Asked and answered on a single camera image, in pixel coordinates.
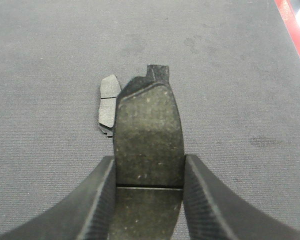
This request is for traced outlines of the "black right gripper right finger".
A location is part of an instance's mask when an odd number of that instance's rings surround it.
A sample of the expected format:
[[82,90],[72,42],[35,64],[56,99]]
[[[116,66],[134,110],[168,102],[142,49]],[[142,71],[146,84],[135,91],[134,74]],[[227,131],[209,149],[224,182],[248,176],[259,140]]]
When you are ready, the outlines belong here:
[[192,240],[300,240],[228,188],[196,155],[185,159],[183,205]]

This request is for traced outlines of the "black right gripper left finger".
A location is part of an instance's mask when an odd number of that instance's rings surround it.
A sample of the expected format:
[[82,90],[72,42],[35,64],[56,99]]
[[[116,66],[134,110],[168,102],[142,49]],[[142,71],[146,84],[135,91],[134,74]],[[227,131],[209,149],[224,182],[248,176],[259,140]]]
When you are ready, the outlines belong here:
[[115,209],[116,165],[105,156],[62,201],[0,240],[106,240]]

